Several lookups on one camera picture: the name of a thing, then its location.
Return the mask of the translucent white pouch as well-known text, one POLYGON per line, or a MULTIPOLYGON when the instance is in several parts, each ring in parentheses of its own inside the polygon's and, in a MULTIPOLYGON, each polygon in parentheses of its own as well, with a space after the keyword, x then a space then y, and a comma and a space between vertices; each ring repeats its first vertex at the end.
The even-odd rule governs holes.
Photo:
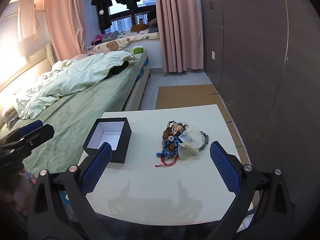
POLYGON ((187 126, 178 138, 181 141, 178 143, 178 155, 181 159, 200 155, 200 148, 204 145, 205 138, 197 128, 187 126))

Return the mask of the folded beige towel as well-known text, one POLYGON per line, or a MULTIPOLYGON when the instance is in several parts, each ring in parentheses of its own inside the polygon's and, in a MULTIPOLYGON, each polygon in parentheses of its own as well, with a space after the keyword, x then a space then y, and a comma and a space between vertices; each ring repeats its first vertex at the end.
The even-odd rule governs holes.
POLYGON ((4 123, 7 125, 7 128, 12 128, 16 121, 19 119, 16 109, 13 106, 5 109, 2 112, 2 119, 4 123))

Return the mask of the green sheet bed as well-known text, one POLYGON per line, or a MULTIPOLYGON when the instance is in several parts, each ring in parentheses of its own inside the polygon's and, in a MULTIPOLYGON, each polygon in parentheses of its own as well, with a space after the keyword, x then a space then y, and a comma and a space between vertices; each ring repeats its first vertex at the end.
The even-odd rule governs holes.
POLYGON ((97 118, 105 112, 121 111, 129 97, 147 52, 136 54, 137 61, 126 61, 114 67, 108 76, 81 92, 63 96, 35 119, 18 119, 12 128, 4 125, 1 137, 36 120, 50 124, 54 137, 32 151, 23 163, 27 171, 37 175, 42 169, 51 173, 65 171, 77 164, 82 146, 97 118))

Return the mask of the black open gift box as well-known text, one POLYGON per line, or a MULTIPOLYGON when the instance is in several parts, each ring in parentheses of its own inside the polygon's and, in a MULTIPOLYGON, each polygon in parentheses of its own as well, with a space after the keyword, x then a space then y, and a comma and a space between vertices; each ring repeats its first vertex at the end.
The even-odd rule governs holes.
POLYGON ((112 148, 110 162, 124 164, 131 133, 127 118, 97 119, 82 148, 87 154, 90 154, 97 152, 103 143, 107 142, 112 148))

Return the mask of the beige upholstered headboard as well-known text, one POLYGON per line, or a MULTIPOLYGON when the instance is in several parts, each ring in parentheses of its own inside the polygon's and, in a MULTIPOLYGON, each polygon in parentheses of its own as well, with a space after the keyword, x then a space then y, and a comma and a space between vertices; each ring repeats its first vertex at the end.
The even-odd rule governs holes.
POLYGON ((31 55, 7 59, 1 65, 1 112, 12 106, 14 94, 32 79, 48 72, 56 62, 51 43, 31 55))

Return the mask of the pale green duvet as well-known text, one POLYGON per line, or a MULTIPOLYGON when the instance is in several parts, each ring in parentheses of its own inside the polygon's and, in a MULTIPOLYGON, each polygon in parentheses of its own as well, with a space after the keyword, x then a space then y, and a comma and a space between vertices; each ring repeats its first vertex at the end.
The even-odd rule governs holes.
POLYGON ((16 93, 15 111, 22 120, 35 119, 61 97, 81 92, 106 78, 114 67, 137 60, 130 52, 112 51, 80 60, 58 61, 51 71, 20 88, 16 93))

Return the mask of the flattened brown cardboard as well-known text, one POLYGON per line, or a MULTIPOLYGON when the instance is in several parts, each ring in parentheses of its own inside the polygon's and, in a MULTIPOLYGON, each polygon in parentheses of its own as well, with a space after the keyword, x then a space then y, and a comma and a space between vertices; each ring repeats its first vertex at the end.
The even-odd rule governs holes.
POLYGON ((163 86, 159 87, 156 109, 217 105, 235 143, 239 156, 244 159, 247 152, 236 126, 213 85, 163 86))

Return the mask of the white hanging cloth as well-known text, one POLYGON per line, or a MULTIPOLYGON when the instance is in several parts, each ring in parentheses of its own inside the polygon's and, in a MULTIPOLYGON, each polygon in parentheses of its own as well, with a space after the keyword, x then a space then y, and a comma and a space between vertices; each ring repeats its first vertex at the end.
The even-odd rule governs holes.
POLYGON ((17 13, 17 33, 19 42, 30 37, 37 40, 38 33, 34 0, 19 0, 17 13))

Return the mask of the magenta clothing item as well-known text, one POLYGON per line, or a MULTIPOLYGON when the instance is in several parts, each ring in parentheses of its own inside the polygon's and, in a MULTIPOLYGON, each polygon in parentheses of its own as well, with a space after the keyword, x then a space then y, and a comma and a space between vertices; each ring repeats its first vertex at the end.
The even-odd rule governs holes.
POLYGON ((100 44, 102 43, 102 39, 105 35, 104 34, 100 34, 100 35, 97 35, 94 40, 92 41, 92 45, 97 45, 97 44, 100 44))

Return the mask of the grey clothes pile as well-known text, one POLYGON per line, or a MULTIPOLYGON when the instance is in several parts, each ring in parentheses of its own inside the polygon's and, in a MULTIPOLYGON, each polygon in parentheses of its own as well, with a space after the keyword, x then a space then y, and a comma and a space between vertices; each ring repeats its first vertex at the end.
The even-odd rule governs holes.
POLYGON ((105 34, 102 38, 102 42, 105 43, 105 42, 110 42, 110 41, 113 41, 113 40, 116 40, 119 36, 119 31, 114 31, 110 34, 105 34))

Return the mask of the floral window seat cushion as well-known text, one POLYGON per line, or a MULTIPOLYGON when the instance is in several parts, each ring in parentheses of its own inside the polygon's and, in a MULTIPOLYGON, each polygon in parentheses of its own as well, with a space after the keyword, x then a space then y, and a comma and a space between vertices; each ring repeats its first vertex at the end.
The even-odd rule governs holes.
POLYGON ((94 55, 99 53, 109 53, 111 51, 119 51, 130 44, 141 40, 157 40, 159 39, 159 32, 150 33, 148 30, 140 32, 125 31, 120 33, 117 39, 103 42, 97 45, 87 47, 85 53, 88 55, 94 55))

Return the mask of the pink left curtain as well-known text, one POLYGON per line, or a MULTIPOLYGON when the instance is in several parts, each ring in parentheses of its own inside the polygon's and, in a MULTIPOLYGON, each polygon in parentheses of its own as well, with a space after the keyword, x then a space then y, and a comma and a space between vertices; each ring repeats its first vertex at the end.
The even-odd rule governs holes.
POLYGON ((59 61, 84 53, 85 24, 81 0, 44 0, 51 43, 59 61))

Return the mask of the pink curtain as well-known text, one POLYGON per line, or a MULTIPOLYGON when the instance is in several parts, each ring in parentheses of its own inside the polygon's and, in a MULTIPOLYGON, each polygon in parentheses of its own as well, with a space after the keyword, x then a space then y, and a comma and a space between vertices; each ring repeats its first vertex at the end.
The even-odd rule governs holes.
POLYGON ((200 0, 156 0, 156 12, 163 72, 203 70, 200 0))
POLYGON ((44 0, 51 43, 59 61, 84 53, 85 24, 81 0, 44 0))

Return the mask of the green tissue pack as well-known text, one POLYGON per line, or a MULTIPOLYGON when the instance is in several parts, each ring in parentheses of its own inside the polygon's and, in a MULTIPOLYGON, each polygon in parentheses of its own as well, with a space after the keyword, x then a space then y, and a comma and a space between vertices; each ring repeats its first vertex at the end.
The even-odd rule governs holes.
POLYGON ((136 55, 144 52, 144 47, 143 46, 135 46, 130 49, 131 53, 136 55))

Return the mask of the dark wood wardrobe panel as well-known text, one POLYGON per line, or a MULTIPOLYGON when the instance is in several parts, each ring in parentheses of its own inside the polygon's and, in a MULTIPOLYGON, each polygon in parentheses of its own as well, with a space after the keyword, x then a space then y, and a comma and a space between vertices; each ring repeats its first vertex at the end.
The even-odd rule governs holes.
POLYGON ((253 166, 281 169, 306 216, 319 204, 319 15, 309 0, 201 5, 204 69, 253 166))

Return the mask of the brown plush toy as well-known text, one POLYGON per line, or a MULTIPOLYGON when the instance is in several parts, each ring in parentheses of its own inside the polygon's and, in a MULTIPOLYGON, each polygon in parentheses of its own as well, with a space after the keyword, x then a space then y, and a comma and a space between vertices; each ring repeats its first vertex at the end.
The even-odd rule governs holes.
POLYGON ((148 26, 146 24, 144 24, 144 23, 133 25, 131 27, 131 31, 132 32, 140 32, 140 31, 144 31, 146 29, 148 29, 148 26))

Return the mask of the pink right curtain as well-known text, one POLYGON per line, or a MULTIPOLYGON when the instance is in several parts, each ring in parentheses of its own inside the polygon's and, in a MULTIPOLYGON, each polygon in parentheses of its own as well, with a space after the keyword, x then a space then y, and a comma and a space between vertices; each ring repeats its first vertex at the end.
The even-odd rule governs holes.
POLYGON ((203 70, 200 0, 156 0, 156 12, 163 72, 203 70))

